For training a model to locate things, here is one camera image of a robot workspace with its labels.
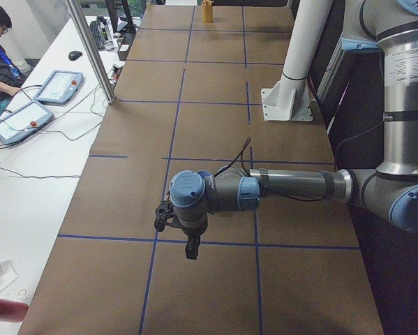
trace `white wall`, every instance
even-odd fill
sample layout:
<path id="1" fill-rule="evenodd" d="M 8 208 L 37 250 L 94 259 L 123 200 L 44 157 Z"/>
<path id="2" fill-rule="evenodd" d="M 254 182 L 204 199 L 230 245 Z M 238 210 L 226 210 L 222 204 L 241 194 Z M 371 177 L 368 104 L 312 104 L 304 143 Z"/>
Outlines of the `white wall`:
<path id="1" fill-rule="evenodd" d="M 41 58 L 69 14 L 64 0 L 0 0 L 12 19 L 12 29 L 0 39 L 13 61 Z"/>

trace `light blue tablet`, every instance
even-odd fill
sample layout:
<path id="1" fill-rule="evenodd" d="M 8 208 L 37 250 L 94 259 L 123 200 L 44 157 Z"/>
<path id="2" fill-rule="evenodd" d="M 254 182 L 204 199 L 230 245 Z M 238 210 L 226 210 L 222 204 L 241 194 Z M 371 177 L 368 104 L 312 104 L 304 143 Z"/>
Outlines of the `light blue tablet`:
<path id="1" fill-rule="evenodd" d="M 31 101 L 0 119 L 0 141 L 11 144 L 23 141 L 49 123 L 54 114 L 38 101 Z"/>
<path id="2" fill-rule="evenodd" d="M 83 82 L 83 73 L 55 70 L 34 96 L 47 105 L 65 105 Z"/>

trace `keyboard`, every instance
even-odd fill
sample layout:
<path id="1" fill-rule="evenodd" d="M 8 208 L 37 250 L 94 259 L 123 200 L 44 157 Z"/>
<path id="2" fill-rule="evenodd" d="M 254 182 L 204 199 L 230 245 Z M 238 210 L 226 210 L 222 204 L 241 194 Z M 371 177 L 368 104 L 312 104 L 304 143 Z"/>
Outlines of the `keyboard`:
<path id="1" fill-rule="evenodd" d="M 97 50 L 105 49 L 105 40 L 103 39 L 102 33 L 100 32 L 100 26 L 97 21 L 93 21 L 89 24 L 92 37 L 96 43 Z"/>

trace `blue lanyard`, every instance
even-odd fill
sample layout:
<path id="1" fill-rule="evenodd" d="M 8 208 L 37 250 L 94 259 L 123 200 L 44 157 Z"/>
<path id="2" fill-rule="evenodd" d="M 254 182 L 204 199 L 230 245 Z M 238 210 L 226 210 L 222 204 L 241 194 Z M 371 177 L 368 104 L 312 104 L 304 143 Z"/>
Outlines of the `blue lanyard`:
<path id="1" fill-rule="evenodd" d="M 8 67 L 10 68 L 12 76 L 15 79 L 19 79 L 20 78 L 20 70 L 18 70 L 18 68 L 12 64 L 10 59 L 4 53 L 4 50 L 3 50 L 2 46 L 0 46 L 0 56 L 1 56 L 1 59 L 3 60 L 3 62 L 6 63 L 8 65 Z"/>

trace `white table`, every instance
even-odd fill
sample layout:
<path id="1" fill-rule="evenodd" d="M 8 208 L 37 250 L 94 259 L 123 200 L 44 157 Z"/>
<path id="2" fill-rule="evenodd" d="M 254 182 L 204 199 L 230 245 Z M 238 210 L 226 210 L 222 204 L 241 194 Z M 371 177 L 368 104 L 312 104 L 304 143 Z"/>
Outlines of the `white table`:
<path id="1" fill-rule="evenodd" d="M 68 53 L 72 50 L 84 54 L 76 61 L 69 61 Z M 102 51 L 100 56 L 107 73 L 113 64 L 123 65 L 115 51 Z M 34 68 L 24 87 L 44 83 L 56 69 L 80 71 L 84 73 L 84 82 L 66 106 L 48 106 L 55 117 L 63 117 L 54 120 L 45 130 L 62 131 L 68 137 L 76 138 L 102 121 L 107 103 L 98 89 L 93 107 L 94 94 L 91 94 L 64 115 L 98 85 L 72 20 Z M 36 92 L 37 89 L 27 91 L 30 96 Z M 19 93 L 8 109 L 16 110 L 28 102 L 29 99 Z M 101 116 L 93 114 L 91 107 Z M 22 144 L 0 150 L 0 166 L 26 176 L 80 175 L 97 130 L 98 127 L 73 142 L 60 133 L 39 132 Z M 78 180 L 24 179 L 0 170 L 0 262 L 10 261 L 18 275 L 0 292 L 0 298 L 30 304 Z M 0 322 L 0 335 L 16 334 L 19 328 L 20 323 Z"/>

